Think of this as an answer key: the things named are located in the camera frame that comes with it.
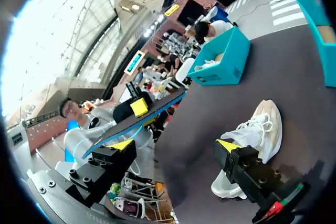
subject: teal bin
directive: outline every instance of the teal bin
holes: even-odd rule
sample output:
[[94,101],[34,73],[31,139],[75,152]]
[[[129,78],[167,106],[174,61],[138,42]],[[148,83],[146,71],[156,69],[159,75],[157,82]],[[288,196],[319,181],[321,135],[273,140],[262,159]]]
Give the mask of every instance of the teal bin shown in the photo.
[[297,0],[317,44],[320,55],[324,84],[336,87],[336,35],[323,8],[316,0]]
[[[249,48],[250,41],[239,28],[233,27],[203,46],[188,76],[203,86],[239,84]],[[203,65],[205,60],[215,60],[221,53],[224,55],[219,64],[195,71],[195,66]]]

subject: black cable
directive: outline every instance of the black cable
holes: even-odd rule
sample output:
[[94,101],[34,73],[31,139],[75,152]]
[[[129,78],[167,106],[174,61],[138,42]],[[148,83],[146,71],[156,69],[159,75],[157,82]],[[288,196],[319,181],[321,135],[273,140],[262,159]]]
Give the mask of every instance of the black cable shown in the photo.
[[257,6],[253,9],[252,12],[250,12],[250,13],[248,13],[248,14],[244,14],[243,16],[241,16],[240,18],[238,18],[238,19],[236,20],[236,22],[238,22],[242,17],[248,16],[248,15],[252,14],[253,12],[255,12],[255,10],[256,10],[259,6],[268,5],[268,4],[269,4],[269,2],[264,3],[264,4],[257,5]]

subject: shoe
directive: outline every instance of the shoe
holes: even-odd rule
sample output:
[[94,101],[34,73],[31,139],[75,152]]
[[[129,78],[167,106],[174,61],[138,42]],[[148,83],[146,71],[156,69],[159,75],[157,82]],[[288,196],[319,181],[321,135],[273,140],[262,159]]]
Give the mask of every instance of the shoe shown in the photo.
[[[259,151],[258,157],[267,163],[280,149],[282,122],[280,112],[272,100],[263,100],[250,120],[240,124],[235,131],[224,133],[220,139],[233,139],[243,147],[250,145]],[[221,170],[211,185],[212,192],[220,198],[246,199],[238,184],[231,184]]]

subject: yellow tag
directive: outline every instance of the yellow tag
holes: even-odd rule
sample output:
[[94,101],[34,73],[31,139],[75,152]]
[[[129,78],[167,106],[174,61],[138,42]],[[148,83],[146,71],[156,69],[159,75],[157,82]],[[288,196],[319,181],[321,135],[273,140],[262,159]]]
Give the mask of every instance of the yellow tag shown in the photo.
[[242,146],[240,146],[240,145],[225,142],[225,141],[220,140],[220,139],[217,139],[216,141],[219,142],[224,148],[226,148],[229,153],[231,153],[231,151],[236,149],[236,148],[242,148]]
[[172,5],[172,7],[170,7],[168,10],[166,10],[166,12],[164,13],[164,15],[166,15],[167,17],[171,16],[174,12],[176,12],[177,9],[179,9],[179,5]]
[[123,141],[123,142],[120,142],[118,144],[112,144],[112,145],[109,145],[107,146],[108,148],[116,148],[116,149],[119,149],[119,150],[123,150],[125,149],[134,139],[129,139],[129,140],[126,140],[126,141]]

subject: dark gray tabletop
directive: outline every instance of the dark gray tabletop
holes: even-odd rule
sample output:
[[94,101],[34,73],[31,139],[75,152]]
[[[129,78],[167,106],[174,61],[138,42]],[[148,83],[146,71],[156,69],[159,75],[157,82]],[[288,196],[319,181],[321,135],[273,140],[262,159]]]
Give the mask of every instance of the dark gray tabletop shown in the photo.
[[256,204],[211,192],[220,171],[213,151],[214,141],[250,119],[263,99],[272,99],[282,117],[282,145],[272,167],[284,180],[303,176],[311,184],[300,207],[323,188],[336,157],[336,90],[324,86],[316,45],[303,25],[252,40],[239,85],[193,83],[187,91],[156,144],[181,224],[251,223]]

